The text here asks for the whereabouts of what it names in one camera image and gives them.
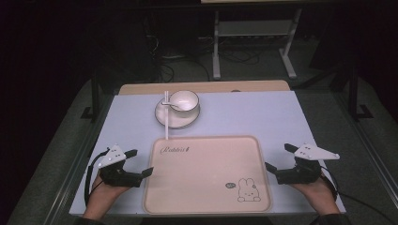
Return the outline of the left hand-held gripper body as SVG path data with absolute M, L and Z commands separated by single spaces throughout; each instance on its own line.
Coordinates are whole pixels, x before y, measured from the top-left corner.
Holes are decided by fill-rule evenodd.
M 108 148 L 104 158 L 98 164 L 99 176 L 103 182 L 113 187 L 137 188 L 141 186 L 143 177 L 140 173 L 126 172 L 125 153 L 118 144 Z

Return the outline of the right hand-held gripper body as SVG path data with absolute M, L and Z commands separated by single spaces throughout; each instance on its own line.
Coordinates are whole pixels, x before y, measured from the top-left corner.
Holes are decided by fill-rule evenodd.
M 296 162 L 291 169 L 277 170 L 275 176 L 281 184 L 309 184 L 321 174 L 320 160 L 337 160 L 340 155 L 305 143 L 293 154 Z

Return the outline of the person's left hand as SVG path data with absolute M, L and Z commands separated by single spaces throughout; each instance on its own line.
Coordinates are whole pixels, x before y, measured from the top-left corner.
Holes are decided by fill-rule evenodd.
M 113 187 L 107 185 L 100 176 L 97 175 L 92 185 L 87 205 L 111 207 L 114 202 L 128 190 L 128 187 Z

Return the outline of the person's right hand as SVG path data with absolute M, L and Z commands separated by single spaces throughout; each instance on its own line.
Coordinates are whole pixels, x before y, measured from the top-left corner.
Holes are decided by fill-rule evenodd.
M 291 187 L 299 191 L 310 204 L 336 201 L 334 186 L 326 176 L 320 176 L 309 184 L 292 184 Z

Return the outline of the beige tray with rabbit print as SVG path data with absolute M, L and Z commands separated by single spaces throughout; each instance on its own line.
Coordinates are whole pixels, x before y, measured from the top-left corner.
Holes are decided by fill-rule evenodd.
M 253 136 L 159 139 L 150 156 L 144 209 L 150 215 L 265 213 L 267 173 Z

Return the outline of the white plate with dark rim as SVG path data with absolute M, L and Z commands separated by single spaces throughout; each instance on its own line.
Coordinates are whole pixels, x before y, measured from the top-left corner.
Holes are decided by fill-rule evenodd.
M 155 117 L 159 123 L 165 125 L 167 119 L 169 128 L 183 128 L 192 124 L 199 116 L 198 102 L 176 101 L 167 105 L 162 99 L 156 106 Z

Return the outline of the white spoon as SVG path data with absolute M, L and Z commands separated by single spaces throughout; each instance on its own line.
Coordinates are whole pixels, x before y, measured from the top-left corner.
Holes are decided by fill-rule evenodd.
M 179 105 L 175 105 L 175 104 L 173 104 L 173 103 L 171 103 L 171 102 L 165 102 L 165 101 L 163 101 L 163 102 L 161 102 L 161 105 L 170 106 L 170 107 L 172 107 L 174 110 L 177 110 L 177 111 L 184 111 L 183 108 L 181 108 Z

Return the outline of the black metal stand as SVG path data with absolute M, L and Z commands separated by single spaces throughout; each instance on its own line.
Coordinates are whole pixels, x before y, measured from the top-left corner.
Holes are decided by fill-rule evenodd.
M 360 119 L 373 118 L 366 105 L 358 104 L 359 74 L 356 60 L 353 58 L 349 58 L 346 61 L 346 78 L 348 83 L 347 109 L 349 115 L 356 122 L 359 122 Z
M 92 122 L 95 122 L 100 114 L 100 84 L 96 74 L 91 77 L 90 84 L 91 105 L 84 108 L 81 118 L 90 119 Z

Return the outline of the white bowl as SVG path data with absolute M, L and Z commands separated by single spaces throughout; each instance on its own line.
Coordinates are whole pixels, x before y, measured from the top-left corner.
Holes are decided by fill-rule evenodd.
M 178 112 L 193 112 L 199 106 L 199 97 L 193 91 L 177 91 L 169 97 L 169 105 Z

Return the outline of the wooden table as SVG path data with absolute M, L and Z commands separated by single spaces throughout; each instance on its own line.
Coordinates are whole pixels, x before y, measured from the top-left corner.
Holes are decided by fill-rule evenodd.
M 228 92 L 265 92 L 289 91 L 286 81 L 233 81 L 233 82 L 171 82 L 125 84 L 119 95 L 154 95 L 164 91 L 174 93 L 180 90 L 191 90 L 195 93 L 228 93 Z

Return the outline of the grey metal frame rail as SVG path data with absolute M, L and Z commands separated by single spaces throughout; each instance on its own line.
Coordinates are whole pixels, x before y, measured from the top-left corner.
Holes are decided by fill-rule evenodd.
M 388 164 L 380 155 L 380 151 L 386 150 L 386 147 L 378 146 L 373 142 L 361 123 L 362 120 L 366 119 L 374 120 L 375 116 L 364 104 L 355 106 L 354 111 L 351 111 L 350 103 L 344 99 L 342 94 L 333 93 L 332 95 L 339 109 L 343 112 L 345 119 L 364 146 L 382 185 L 389 194 L 395 207 L 398 208 L 398 180 L 393 176 L 392 171 L 388 168 Z
M 84 203 L 84 194 L 78 191 L 84 185 L 85 171 L 97 143 L 107 112 L 114 97 L 105 95 L 99 100 L 99 112 L 95 119 L 82 118 L 81 114 L 88 107 L 72 109 L 66 116 L 66 122 L 56 132 L 48 166 L 54 169 L 52 178 L 59 178 L 55 195 L 51 199 L 50 209 L 46 213 L 43 225 L 60 225 L 65 219 L 71 220 L 69 209 L 75 199 Z

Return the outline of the white metal desk frame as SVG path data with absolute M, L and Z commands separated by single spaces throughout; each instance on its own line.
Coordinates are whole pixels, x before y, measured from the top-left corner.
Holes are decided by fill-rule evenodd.
M 271 21 L 221 21 L 220 12 L 215 12 L 212 71 L 213 78 L 217 81 L 221 76 L 219 38 L 231 37 L 287 37 L 286 44 L 279 49 L 280 57 L 289 79 L 296 79 L 297 74 L 289 58 L 289 51 L 296 34 L 302 9 L 296 10 L 291 20 Z

